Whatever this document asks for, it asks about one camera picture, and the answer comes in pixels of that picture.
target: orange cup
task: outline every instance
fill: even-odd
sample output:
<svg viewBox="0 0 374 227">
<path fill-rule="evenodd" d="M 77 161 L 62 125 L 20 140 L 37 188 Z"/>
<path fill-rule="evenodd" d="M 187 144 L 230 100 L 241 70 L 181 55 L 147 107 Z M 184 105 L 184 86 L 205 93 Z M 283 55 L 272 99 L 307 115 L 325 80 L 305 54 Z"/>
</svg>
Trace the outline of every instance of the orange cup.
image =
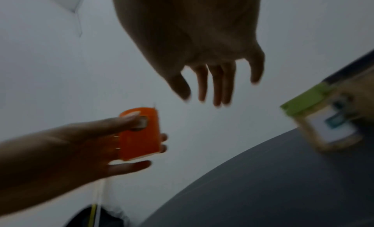
<svg viewBox="0 0 374 227">
<path fill-rule="evenodd" d="M 159 117 L 155 108 L 141 107 L 124 111 L 125 116 L 140 111 L 139 126 L 120 133 L 120 158 L 124 161 L 134 160 L 156 153 L 161 150 Z"/>
</svg>

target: gray surface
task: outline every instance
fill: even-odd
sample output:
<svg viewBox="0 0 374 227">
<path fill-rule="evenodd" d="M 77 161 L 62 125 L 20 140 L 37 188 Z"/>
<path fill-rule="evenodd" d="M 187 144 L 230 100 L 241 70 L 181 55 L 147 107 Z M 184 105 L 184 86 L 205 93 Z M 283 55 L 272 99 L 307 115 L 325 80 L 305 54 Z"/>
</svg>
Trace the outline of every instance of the gray surface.
<svg viewBox="0 0 374 227">
<path fill-rule="evenodd" d="M 374 226 L 374 131 L 319 154 L 292 130 L 223 163 L 142 227 Z"/>
</svg>

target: jar lid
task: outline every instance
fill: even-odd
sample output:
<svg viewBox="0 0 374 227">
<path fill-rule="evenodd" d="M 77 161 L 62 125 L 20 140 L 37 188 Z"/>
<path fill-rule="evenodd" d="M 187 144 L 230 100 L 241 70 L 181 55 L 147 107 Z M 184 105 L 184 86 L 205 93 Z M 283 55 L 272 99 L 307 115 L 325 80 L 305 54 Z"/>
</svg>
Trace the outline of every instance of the jar lid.
<svg viewBox="0 0 374 227">
<path fill-rule="evenodd" d="M 295 116 L 323 101 L 332 90 L 333 87 L 329 86 L 327 83 L 320 83 L 294 99 L 289 100 L 280 107 L 286 115 Z"/>
</svg>

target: hand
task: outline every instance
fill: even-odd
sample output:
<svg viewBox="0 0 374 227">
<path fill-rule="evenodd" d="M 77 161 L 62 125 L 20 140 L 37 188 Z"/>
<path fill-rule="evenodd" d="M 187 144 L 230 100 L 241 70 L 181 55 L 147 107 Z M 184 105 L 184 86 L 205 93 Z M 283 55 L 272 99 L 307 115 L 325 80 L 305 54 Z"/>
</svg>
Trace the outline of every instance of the hand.
<svg viewBox="0 0 374 227">
<path fill-rule="evenodd" d="M 77 123 L 0 144 L 0 215 L 62 195 L 114 175 L 148 168 L 150 161 L 109 165 L 119 159 L 115 135 L 137 125 L 139 115 Z M 167 139 L 161 134 L 162 141 Z"/>
<path fill-rule="evenodd" d="M 208 72 L 213 104 L 230 104 L 236 64 L 246 59 L 258 83 L 265 55 L 256 40 L 260 0 L 113 0 L 118 18 L 152 67 L 182 99 L 191 90 L 181 75 L 197 75 L 205 101 Z"/>
</svg>

